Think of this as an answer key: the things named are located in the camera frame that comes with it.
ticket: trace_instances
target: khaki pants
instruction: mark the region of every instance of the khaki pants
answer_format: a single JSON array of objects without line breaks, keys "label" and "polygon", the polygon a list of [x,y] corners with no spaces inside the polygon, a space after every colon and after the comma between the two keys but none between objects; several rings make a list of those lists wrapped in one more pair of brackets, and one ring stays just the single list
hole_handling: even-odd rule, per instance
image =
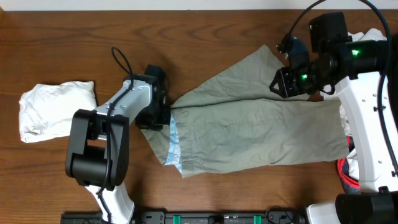
[{"label": "khaki pants", "polygon": [[[308,95],[284,101],[269,91],[281,67],[262,46],[172,105],[183,177],[334,161],[348,155],[340,101],[303,101]],[[170,127],[143,133],[166,164],[172,145]]]}]

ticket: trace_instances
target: black cable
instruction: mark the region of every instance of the black cable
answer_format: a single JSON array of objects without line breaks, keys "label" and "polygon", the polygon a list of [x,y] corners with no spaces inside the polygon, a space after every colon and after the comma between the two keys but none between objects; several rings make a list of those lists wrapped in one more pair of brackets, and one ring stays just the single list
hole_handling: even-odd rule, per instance
[{"label": "black cable", "polygon": [[[299,17],[297,18],[297,20],[294,22],[293,26],[290,28],[289,33],[288,33],[288,37],[290,37],[290,35],[292,34],[294,27],[297,25],[297,23],[299,22],[299,20],[309,11],[311,10],[313,7],[317,6],[318,4],[324,2],[326,0],[319,0],[315,3],[313,3],[311,6],[309,6],[308,8],[306,8],[306,10],[304,10],[301,15],[299,15]],[[387,146],[387,150],[388,153],[390,155],[391,161],[392,161],[392,166],[394,167],[394,172],[395,175],[398,177],[398,162],[394,153],[394,150],[392,149],[392,145],[390,142],[390,138],[388,136],[388,132],[387,132],[387,126],[386,126],[386,121],[384,119],[384,114],[383,114],[383,105],[382,105],[382,90],[383,90],[383,85],[384,85],[384,80],[386,79],[387,76],[387,71],[389,69],[390,66],[390,61],[391,61],[391,51],[392,51],[392,46],[391,46],[391,33],[390,33],[390,29],[388,28],[387,22],[385,20],[385,18],[383,17],[383,15],[381,14],[381,12],[369,1],[367,0],[359,0],[363,3],[365,3],[367,6],[369,6],[374,13],[376,13],[376,15],[378,16],[378,18],[380,19],[384,31],[386,32],[387,35],[387,58],[386,58],[386,66],[384,67],[384,70],[381,72],[381,76],[380,76],[380,80],[379,80],[379,86],[377,88],[377,112],[379,114],[379,119],[380,119],[380,125],[381,125],[381,130],[384,136],[384,140],[386,142],[386,146]]]},{"label": "black cable", "polygon": [[[124,59],[124,61],[127,64],[127,67],[129,68],[129,70],[127,70],[118,60],[118,58],[116,58],[114,51],[117,50],[119,52],[119,54],[122,56],[122,58]],[[102,206],[104,207],[104,209],[106,210],[106,213],[108,214],[108,223],[111,223],[111,212],[109,210],[109,208],[106,206],[106,203],[104,201],[104,198],[102,196],[102,193],[104,191],[104,189],[106,188],[106,184],[109,180],[109,175],[111,172],[111,122],[110,122],[110,117],[111,117],[111,113],[112,110],[114,109],[114,107],[116,106],[116,104],[118,103],[118,101],[124,97],[130,90],[132,90],[133,87],[133,73],[132,73],[132,69],[130,66],[130,63],[128,61],[128,59],[126,58],[126,56],[124,56],[124,54],[117,48],[117,47],[112,47],[112,55],[113,58],[115,59],[115,61],[119,64],[119,66],[121,68],[123,68],[124,71],[127,71],[128,74],[130,75],[131,78],[131,83],[130,85],[126,88],[126,90],[124,90],[112,103],[109,104],[109,108],[108,108],[108,112],[106,113],[106,169],[105,169],[105,177],[104,177],[104,182],[102,183],[101,188],[99,189],[99,191],[97,191],[97,195],[99,200],[102,203]]]},{"label": "black cable", "polygon": [[307,209],[307,206],[300,208],[299,211],[297,211],[296,213],[294,213],[293,218],[290,219],[290,220],[292,221],[292,223],[295,221],[296,216],[297,216],[297,215],[300,215],[300,214],[303,212],[303,210],[305,210],[305,209]]},{"label": "black cable", "polygon": [[292,35],[292,32],[293,32],[293,30],[294,30],[294,27],[296,27],[297,23],[299,23],[299,21],[301,20],[301,18],[302,18],[304,15],[306,15],[306,13],[307,13],[309,10],[311,10],[313,7],[319,5],[320,3],[324,2],[324,1],[326,1],[326,0],[319,0],[319,1],[315,2],[315,3],[313,3],[313,4],[312,4],[311,6],[309,6],[308,8],[306,8],[306,9],[299,15],[299,17],[296,19],[296,21],[293,23],[292,27],[291,27],[290,30],[289,30],[288,36]]},{"label": "black cable", "polygon": [[290,222],[293,223],[292,218],[290,217],[290,215],[286,211],[285,211],[285,214],[286,214],[287,218],[290,220]]},{"label": "black cable", "polygon": [[104,200],[104,197],[102,196],[102,194],[99,194],[99,195],[98,195],[98,198],[99,198],[99,200],[100,200],[100,202],[101,202],[101,204],[102,204],[102,207],[104,207],[106,213],[108,214],[108,223],[109,223],[109,224],[112,224],[112,223],[111,223],[112,213],[111,213],[111,211],[109,210],[108,206],[106,205],[105,200]]},{"label": "black cable", "polygon": [[266,211],[266,219],[267,219],[268,222],[271,223],[271,224],[276,224],[276,223],[273,222],[273,221],[271,221],[271,219],[269,219],[268,213],[269,213],[271,210],[275,209],[275,208],[281,208],[281,207],[280,207],[280,206],[272,206],[271,208],[269,208],[269,209]]}]

